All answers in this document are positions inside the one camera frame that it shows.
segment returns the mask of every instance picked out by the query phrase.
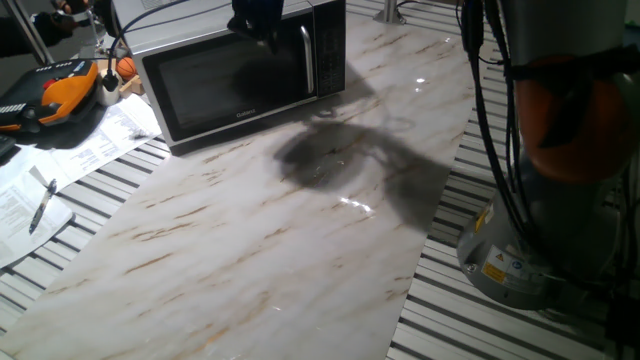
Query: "microwave door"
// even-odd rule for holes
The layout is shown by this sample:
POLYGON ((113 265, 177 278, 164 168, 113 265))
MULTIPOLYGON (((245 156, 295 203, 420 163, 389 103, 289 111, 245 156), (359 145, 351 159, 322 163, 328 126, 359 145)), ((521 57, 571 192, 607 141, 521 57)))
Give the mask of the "microwave door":
POLYGON ((311 13, 283 19, 277 51, 235 33, 146 57, 175 141, 316 96, 311 13))

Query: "pen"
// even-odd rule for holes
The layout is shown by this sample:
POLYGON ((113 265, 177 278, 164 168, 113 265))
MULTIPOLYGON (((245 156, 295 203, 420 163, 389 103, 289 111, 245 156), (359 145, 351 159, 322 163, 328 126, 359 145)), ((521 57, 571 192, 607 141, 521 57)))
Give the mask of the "pen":
POLYGON ((42 201, 40 202, 40 206, 38 206, 38 210, 36 210, 36 214, 33 215, 33 220, 31 220, 31 225, 29 225, 29 235, 33 234, 36 227, 40 223, 40 219, 42 219, 42 214, 44 214, 44 209, 47 207, 47 203, 49 199, 56 193, 56 179, 51 180, 49 186, 47 187, 47 191, 45 191, 44 196, 42 197, 42 201))

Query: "warning label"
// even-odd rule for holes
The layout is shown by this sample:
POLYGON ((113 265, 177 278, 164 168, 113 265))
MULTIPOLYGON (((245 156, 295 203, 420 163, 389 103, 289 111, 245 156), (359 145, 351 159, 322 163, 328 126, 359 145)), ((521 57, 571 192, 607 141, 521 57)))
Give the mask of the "warning label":
POLYGON ((505 287, 533 295, 542 291, 546 280, 525 263, 495 246, 491 246, 482 273, 505 287))

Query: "striped floor grating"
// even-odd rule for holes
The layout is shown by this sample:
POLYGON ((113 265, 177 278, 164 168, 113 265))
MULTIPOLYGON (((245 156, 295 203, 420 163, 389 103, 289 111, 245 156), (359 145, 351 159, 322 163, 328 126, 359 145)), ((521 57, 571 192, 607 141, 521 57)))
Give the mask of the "striped floor grating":
MULTIPOLYGON (((377 0, 349 0, 347 11, 373 17, 377 0)), ((431 1, 401 8, 407 26, 459 36, 455 7, 431 1)), ((485 40, 495 42, 488 26, 485 40)), ((493 50, 491 60, 499 58, 493 50)), ((489 122, 499 154, 505 151, 506 86, 502 71, 483 72, 489 122)), ((58 195, 76 218, 28 257, 0 272, 0 334, 6 332, 111 215, 169 155, 162 138, 131 151, 58 195)), ((455 253, 460 231, 493 197, 495 185, 471 113, 445 185, 387 359, 596 359, 602 358, 606 306, 564 316, 502 306, 473 287, 455 253)))

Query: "microwave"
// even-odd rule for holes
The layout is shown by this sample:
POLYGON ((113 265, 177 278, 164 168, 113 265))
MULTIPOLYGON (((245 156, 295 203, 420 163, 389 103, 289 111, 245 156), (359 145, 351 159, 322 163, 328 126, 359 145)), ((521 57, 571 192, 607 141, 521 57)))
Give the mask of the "microwave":
MULTIPOLYGON (((114 0, 124 25, 169 0, 114 0)), ((170 148, 345 88, 345 0, 285 0, 277 51, 227 29, 230 0, 161 10, 125 35, 170 148)))

